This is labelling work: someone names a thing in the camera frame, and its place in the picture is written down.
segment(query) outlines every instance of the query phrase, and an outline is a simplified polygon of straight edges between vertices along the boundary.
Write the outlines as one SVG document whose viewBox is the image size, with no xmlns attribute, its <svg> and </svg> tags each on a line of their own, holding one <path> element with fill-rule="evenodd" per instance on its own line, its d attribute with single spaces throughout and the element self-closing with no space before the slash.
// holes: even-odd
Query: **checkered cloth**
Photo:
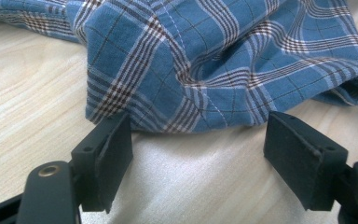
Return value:
<svg viewBox="0 0 358 224">
<path fill-rule="evenodd" d="M 358 105 L 345 0 L 0 0 L 0 21 L 87 47 L 93 122 L 125 110 L 135 130 L 191 133 Z"/>
</svg>

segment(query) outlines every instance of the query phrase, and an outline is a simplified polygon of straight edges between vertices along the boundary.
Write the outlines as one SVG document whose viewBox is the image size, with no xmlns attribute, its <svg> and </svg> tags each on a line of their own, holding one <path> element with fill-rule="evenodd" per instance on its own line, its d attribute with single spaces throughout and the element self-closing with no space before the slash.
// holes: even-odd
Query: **wood grain surface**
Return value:
<svg viewBox="0 0 358 224">
<path fill-rule="evenodd" d="M 358 0 L 349 0 L 358 27 Z M 23 191 L 27 175 L 69 161 L 94 127 L 85 119 L 84 47 L 0 23 L 0 202 Z M 358 107 L 307 101 L 288 113 L 358 161 Z M 201 134 L 134 133 L 134 159 L 109 215 L 84 223 L 337 223 L 304 211 L 263 157 L 266 125 Z"/>
</svg>

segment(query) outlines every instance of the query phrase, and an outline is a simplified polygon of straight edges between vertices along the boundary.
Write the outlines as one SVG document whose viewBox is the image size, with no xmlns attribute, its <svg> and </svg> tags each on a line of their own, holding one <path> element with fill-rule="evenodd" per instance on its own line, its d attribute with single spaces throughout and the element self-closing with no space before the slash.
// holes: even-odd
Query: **plaid fabric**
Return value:
<svg viewBox="0 0 358 224">
<path fill-rule="evenodd" d="M 135 130 L 258 125 L 315 98 L 358 105 L 344 0 L 0 0 L 0 21 L 88 48 L 86 115 Z"/>
</svg>

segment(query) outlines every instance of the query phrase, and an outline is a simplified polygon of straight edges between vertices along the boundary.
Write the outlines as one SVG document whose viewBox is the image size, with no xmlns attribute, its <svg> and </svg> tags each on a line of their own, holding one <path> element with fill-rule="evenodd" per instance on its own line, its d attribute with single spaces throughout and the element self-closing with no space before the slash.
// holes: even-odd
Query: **table surface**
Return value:
<svg viewBox="0 0 358 224">
<path fill-rule="evenodd" d="M 358 0 L 348 0 L 358 27 Z M 0 23 L 0 202 L 27 175 L 70 151 L 94 127 L 85 119 L 86 50 Z M 358 161 L 358 107 L 307 101 L 288 113 Z M 199 134 L 133 133 L 133 154 L 109 215 L 84 223 L 337 223 L 306 212 L 263 157 L 266 125 Z"/>
</svg>

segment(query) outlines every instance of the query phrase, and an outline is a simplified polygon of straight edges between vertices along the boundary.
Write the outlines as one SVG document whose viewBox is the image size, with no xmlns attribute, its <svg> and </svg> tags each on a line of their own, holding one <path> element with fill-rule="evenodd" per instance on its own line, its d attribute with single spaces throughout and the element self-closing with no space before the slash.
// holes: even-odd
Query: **brass rivet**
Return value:
<svg viewBox="0 0 358 224">
<path fill-rule="evenodd" d="M 39 176 L 46 177 L 55 175 L 60 171 L 60 167 L 58 165 L 50 165 L 47 167 L 44 167 L 39 171 Z"/>
</svg>

